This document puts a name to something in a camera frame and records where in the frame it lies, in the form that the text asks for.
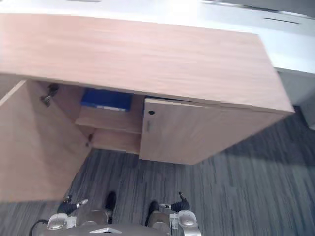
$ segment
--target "striped carpet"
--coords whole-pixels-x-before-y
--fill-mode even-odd
[[[106,194],[115,190],[114,223],[144,224],[151,200],[172,203],[183,191],[204,236],[311,236],[314,164],[315,132],[297,109],[293,116],[195,166],[93,150],[69,191],[74,200],[90,200],[77,212],[83,214],[100,208]],[[1,204],[0,235],[27,235],[34,221],[48,219],[57,206]]]

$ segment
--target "blue box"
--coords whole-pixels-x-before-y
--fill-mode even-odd
[[[130,111],[131,99],[132,94],[130,93],[86,88],[85,93],[81,99],[81,105],[128,112]]]

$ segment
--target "door hinge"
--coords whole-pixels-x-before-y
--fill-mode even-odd
[[[47,106],[50,106],[50,99],[57,94],[59,90],[58,84],[50,84],[48,86],[48,94],[46,96],[41,96],[40,100]]]

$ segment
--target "cabinet door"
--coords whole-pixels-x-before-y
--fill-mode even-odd
[[[35,81],[0,100],[0,202],[58,200],[90,152],[87,138]]]
[[[145,99],[140,159],[194,165],[282,115]]]

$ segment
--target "wood grain surface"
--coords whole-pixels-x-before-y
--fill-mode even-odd
[[[34,81],[0,100],[0,202],[61,199],[91,148],[70,118]]]
[[[143,103],[144,96],[134,95],[129,112],[82,106],[75,123],[100,129],[114,129],[141,134]]]
[[[0,31],[0,73],[293,112],[255,34],[41,14],[1,14]]]
[[[108,129],[96,129],[92,146],[99,149],[140,153],[141,134],[127,133]]]
[[[250,109],[146,98],[140,159],[194,165],[282,117]]]

